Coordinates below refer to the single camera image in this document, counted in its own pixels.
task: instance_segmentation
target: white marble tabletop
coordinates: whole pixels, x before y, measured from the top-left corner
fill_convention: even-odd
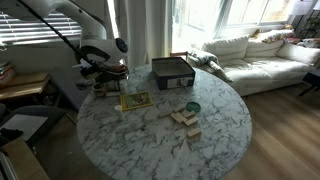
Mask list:
[[[78,115],[78,138],[89,159],[115,179],[218,179],[243,157],[251,139],[251,117],[240,96],[226,83],[195,69],[193,87],[160,91],[151,66],[135,68],[129,93],[150,93],[153,106],[124,111],[119,97],[88,95]],[[159,110],[198,102],[197,124],[187,127]],[[187,132],[201,128],[200,136]]]

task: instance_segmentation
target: black cable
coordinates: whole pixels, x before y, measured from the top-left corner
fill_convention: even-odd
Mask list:
[[[91,60],[88,59],[87,56],[83,55],[77,48],[73,46],[73,44],[70,43],[70,41],[63,36],[58,30],[56,30],[53,26],[51,26],[46,20],[44,20],[37,12],[35,12],[30,6],[28,6],[25,2],[22,0],[18,0],[25,8],[28,9],[28,11],[34,15],[36,18],[38,18],[41,22],[46,24],[53,32],[55,32],[78,56],[83,58],[85,61],[87,61],[89,64],[93,64]]]

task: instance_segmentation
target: small cup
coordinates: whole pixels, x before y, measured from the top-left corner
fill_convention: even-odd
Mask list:
[[[120,92],[121,94],[128,94],[128,83],[126,79],[122,79],[119,81]]]
[[[94,94],[97,97],[104,97],[106,96],[107,93],[107,88],[105,86],[105,84],[101,84],[101,83],[97,83],[92,87]]]
[[[114,107],[114,110],[117,112],[119,120],[121,120],[121,121],[124,120],[123,113],[122,113],[122,106],[116,105]]]

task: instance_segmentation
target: yellow book cover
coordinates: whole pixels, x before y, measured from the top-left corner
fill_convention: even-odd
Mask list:
[[[120,101],[123,111],[153,105],[148,92],[124,94],[120,96]]]

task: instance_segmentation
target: paper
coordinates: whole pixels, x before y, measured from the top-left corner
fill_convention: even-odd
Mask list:
[[[0,129],[18,129],[23,131],[21,138],[27,141],[42,126],[42,124],[46,122],[47,119],[48,117],[16,114],[3,126],[1,126]]]

